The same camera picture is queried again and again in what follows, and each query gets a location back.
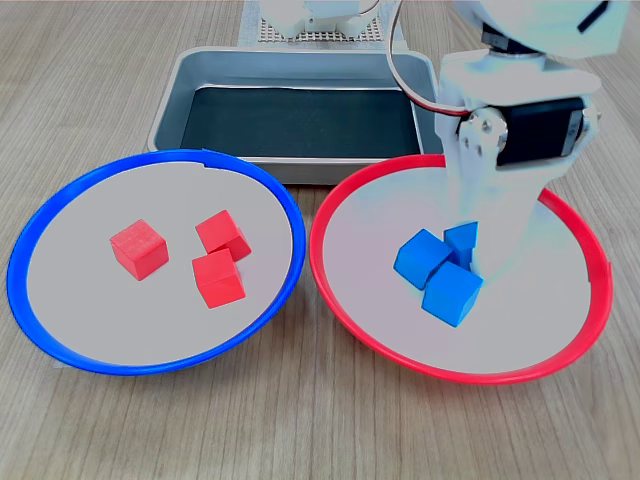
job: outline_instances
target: red cube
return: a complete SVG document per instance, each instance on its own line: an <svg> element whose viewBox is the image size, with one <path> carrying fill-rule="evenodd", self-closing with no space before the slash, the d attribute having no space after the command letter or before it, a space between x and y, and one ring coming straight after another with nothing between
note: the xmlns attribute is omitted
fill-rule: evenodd
<svg viewBox="0 0 640 480"><path fill-rule="evenodd" d="M209 308L235 302L246 296L240 273L228 248L193 260L196 285Z"/></svg>
<svg viewBox="0 0 640 480"><path fill-rule="evenodd" d="M235 262L251 253L251 247L227 210L196 226L207 253L228 248Z"/></svg>
<svg viewBox="0 0 640 480"><path fill-rule="evenodd" d="M144 220L111 238L116 259L137 280L143 280L169 261L167 242Z"/></svg>

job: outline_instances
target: wooden table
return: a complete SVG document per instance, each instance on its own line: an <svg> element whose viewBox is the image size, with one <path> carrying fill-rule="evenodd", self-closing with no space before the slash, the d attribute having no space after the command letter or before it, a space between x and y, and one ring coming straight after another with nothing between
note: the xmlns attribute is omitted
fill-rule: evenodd
<svg viewBox="0 0 640 480"><path fill-rule="evenodd" d="M0 259L53 193L144 150L176 55L235 45L242 2L0 3ZM408 2L410 46L481 47L447 2ZM0 300L0 478L640 478L640 6L603 79L602 132L552 185L614 265L597 345L530 384L478 388L414 374L346 332L308 265L284 310L196 368L109 378L55 362ZM326 189L292 189L307 227Z"/></svg>

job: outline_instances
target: wire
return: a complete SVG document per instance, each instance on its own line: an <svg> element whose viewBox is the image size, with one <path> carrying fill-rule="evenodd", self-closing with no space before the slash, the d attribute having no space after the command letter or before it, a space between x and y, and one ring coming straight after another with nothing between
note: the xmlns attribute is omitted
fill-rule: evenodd
<svg viewBox="0 0 640 480"><path fill-rule="evenodd" d="M393 13L391 15L391 22L390 22L391 26L389 28L389 33L387 35L387 42L386 42L387 64L389 65L389 69L391 70L393 79L396 81L396 83L402 89L405 95L409 97L409 100L411 100L413 103L415 103L419 107L422 107L426 110L429 110L435 113L441 113L443 115L449 115L452 117L464 117L468 115L471 112L465 110L463 107L441 105L439 103L434 103L427 100L420 94L413 91L413 89L409 85L407 85L404 80L402 80L400 73L398 73L396 66L393 64L393 37L395 35L398 19L400 18L400 7L402 7L403 1L404 0L398 0L398 2L396 3L396 6L394 7Z"/></svg>

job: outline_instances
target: white robot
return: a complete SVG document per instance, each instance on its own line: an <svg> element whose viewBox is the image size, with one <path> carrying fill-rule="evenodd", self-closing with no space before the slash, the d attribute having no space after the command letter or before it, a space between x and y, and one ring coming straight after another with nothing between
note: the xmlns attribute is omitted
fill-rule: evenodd
<svg viewBox="0 0 640 480"><path fill-rule="evenodd" d="M377 14L379 0L262 0L263 17L285 37L307 31L356 36ZM599 113L591 102L600 79L548 58L615 53L626 1L480 0L454 2L482 31L488 50L447 55L437 103L407 85L417 105L436 112L435 129L447 162L451 226L478 222L472 270L486 280L521 244L544 187L563 176L594 138Z"/></svg>

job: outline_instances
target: blue cube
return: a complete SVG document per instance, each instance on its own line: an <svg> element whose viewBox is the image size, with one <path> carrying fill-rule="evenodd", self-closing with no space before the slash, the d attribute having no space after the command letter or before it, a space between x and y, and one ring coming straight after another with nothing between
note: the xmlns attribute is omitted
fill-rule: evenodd
<svg viewBox="0 0 640 480"><path fill-rule="evenodd" d="M427 280L452 253L451 247L423 229L400 247L393 268L418 290L423 290Z"/></svg>
<svg viewBox="0 0 640 480"><path fill-rule="evenodd" d="M471 256L478 240L478 222L458 225L444 232L444 243L453 250L451 261L471 270Z"/></svg>
<svg viewBox="0 0 640 480"><path fill-rule="evenodd" d="M457 327L475 305L483 283L477 275L446 262L427 283L422 308Z"/></svg>
<svg viewBox="0 0 640 480"><path fill-rule="evenodd" d="M471 255L473 253L473 250L462 250L462 251L457 251L457 250L453 250L453 256L451 257L451 263L455 263L456 265L458 265L461 268L464 268L465 270L471 271Z"/></svg>
<svg viewBox="0 0 640 480"><path fill-rule="evenodd" d="M473 250L478 242L478 222L465 223L444 231L444 243L462 252Z"/></svg>

